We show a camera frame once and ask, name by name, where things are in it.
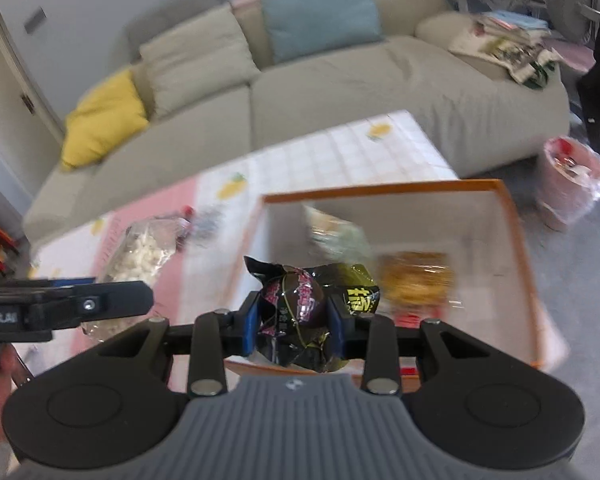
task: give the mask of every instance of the pink stripe on tablecloth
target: pink stripe on tablecloth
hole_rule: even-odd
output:
[[[197,179],[188,178],[115,211],[107,232],[100,242],[100,248],[91,267],[91,275],[99,275],[122,240],[126,228],[132,222],[151,216],[179,213],[184,206],[195,208],[196,187]],[[177,319],[181,303],[183,270],[184,254],[176,253],[162,268],[158,282],[154,286],[155,303],[152,312],[169,319]],[[72,341],[71,355],[76,355],[92,345],[93,342],[78,328]]]

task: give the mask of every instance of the trash can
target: trash can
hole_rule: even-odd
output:
[[[546,225],[565,231],[600,200],[600,156],[568,137],[548,140],[538,160],[536,203]]]

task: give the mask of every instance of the yellow pillow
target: yellow pillow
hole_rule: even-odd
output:
[[[83,97],[66,117],[62,167],[98,162],[149,124],[131,69],[114,74]]]

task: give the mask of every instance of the black snack package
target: black snack package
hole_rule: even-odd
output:
[[[373,313],[380,290],[362,265],[328,264],[299,269],[244,257],[262,283],[258,350],[275,364],[295,364],[317,372],[337,369],[329,358],[326,297],[339,294],[352,314]]]

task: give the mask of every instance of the blue pillow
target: blue pillow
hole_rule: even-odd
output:
[[[373,0],[262,0],[276,63],[382,40]]]

